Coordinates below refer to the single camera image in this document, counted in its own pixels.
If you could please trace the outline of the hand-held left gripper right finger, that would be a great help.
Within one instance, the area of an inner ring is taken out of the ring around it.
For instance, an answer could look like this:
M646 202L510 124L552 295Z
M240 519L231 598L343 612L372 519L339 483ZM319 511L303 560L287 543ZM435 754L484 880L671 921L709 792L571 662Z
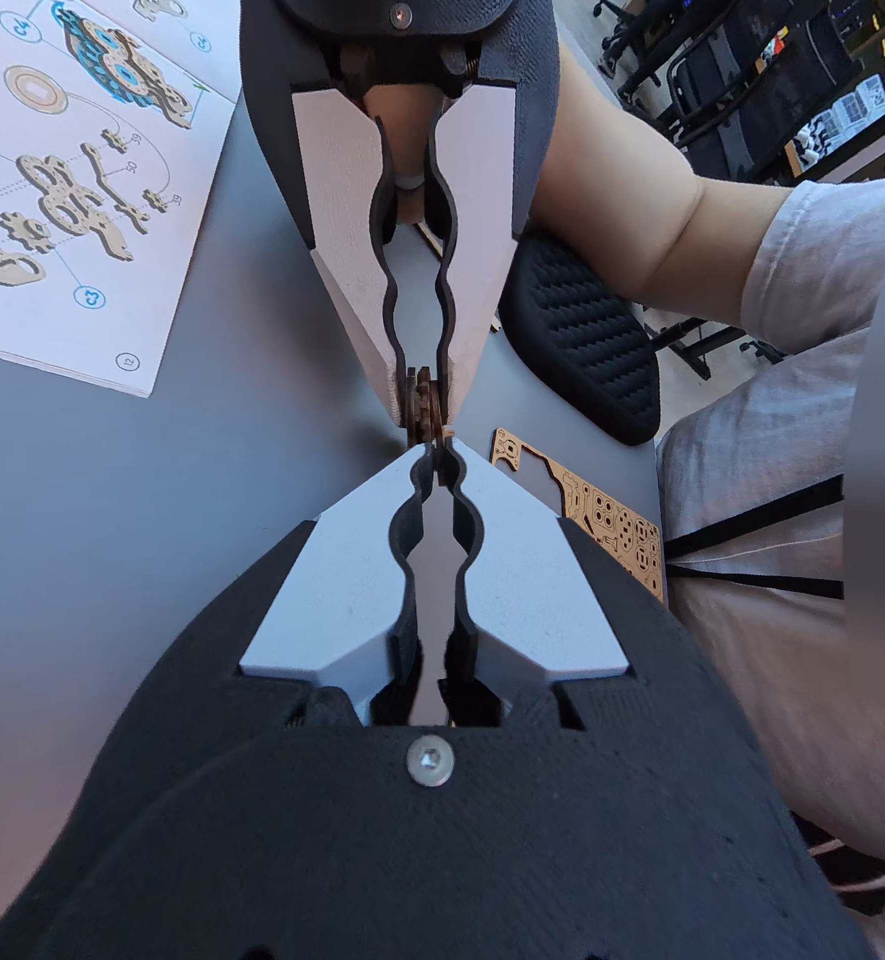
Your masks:
M441 477L465 552L438 682L457 726L498 726L523 695L623 676L628 659L553 510L458 438Z

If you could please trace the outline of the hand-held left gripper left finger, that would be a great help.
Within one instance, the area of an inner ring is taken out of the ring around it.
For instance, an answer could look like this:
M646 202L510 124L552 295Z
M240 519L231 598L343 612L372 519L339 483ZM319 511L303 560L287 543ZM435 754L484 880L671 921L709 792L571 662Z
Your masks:
M434 452L420 444L325 510L240 659L247 676L342 690L364 725L401 724L422 669L409 554Z

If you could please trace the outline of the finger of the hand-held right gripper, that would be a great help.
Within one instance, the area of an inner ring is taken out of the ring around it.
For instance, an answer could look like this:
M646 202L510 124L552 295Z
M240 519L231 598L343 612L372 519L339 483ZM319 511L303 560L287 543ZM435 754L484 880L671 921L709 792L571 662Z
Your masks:
M365 375L404 425L401 349L387 331L397 285L383 255L383 191L395 197L381 127L337 89L292 94L312 220L310 255Z
M448 421L471 390L516 252L515 129L516 92L503 86L470 86L436 123L436 169L451 200L441 278L454 316L437 363L446 375Z

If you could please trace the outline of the wooden three-ring plate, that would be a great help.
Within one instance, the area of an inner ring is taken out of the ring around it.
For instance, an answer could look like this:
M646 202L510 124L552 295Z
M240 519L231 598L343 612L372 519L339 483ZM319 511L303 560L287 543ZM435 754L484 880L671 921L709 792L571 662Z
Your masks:
M448 436L449 423L448 386L445 381L433 378L429 366L420 369L416 379L419 401L417 425L421 430L420 443L441 448Z

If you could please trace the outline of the wooden gear assembly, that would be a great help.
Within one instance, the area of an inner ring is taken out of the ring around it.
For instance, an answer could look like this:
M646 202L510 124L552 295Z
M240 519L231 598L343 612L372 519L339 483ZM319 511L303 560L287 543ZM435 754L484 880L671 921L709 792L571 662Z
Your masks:
M429 366L407 369L403 412L408 449L436 442L441 431L438 383Z

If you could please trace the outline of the person's right forearm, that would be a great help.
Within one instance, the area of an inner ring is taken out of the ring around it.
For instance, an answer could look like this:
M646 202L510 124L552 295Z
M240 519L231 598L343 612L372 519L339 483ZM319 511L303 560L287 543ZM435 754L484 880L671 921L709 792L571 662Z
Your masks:
M701 177L613 104L559 43L555 126L532 219L618 296L740 326L761 242L791 190Z

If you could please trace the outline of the person's right hand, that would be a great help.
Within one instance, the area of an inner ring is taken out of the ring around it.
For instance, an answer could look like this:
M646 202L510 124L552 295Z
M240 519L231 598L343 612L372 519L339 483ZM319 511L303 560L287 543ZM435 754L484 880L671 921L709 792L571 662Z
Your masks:
M383 84L364 94L368 115L381 120L388 139L397 220L416 224L425 214L425 152L445 95L435 85Z

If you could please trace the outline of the laser-cut wooden parts sheet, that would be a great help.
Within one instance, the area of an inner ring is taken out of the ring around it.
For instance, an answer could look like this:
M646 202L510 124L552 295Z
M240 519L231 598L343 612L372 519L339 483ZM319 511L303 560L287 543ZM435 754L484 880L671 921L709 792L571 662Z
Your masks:
M665 602L659 527L520 437L502 427L494 430L489 458L492 465L504 461L517 472L523 453L544 464L560 492L563 516L589 534L659 602Z

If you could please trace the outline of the black padded cushion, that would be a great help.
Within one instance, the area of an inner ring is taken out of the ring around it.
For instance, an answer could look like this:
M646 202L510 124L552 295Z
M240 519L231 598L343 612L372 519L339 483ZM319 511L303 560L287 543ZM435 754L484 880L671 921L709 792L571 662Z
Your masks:
M660 370L631 305L547 231L524 233L498 307L508 342L544 384L618 442L661 422Z

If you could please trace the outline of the white instruction booklet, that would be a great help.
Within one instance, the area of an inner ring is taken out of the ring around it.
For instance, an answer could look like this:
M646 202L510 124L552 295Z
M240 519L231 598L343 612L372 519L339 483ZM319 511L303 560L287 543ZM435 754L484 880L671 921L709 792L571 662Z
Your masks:
M0 359L152 393L239 27L237 1L0 1Z

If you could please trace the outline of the person's light shirt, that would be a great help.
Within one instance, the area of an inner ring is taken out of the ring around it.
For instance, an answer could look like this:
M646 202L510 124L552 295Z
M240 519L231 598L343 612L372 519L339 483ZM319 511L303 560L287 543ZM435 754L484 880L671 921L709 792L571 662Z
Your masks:
M666 542L844 472L885 275L885 179L791 190L750 257L739 325L788 358L676 423L656 450ZM839 598L673 578L669 603L748 717L817 862L885 958L885 703L854 690Z

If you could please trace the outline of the black office chair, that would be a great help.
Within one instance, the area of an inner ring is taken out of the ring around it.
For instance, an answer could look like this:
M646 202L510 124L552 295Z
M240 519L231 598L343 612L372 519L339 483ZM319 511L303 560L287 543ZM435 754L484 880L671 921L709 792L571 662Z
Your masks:
M671 103L623 109L682 150L700 176L760 182L785 146L859 74L828 2L727 2L666 67Z

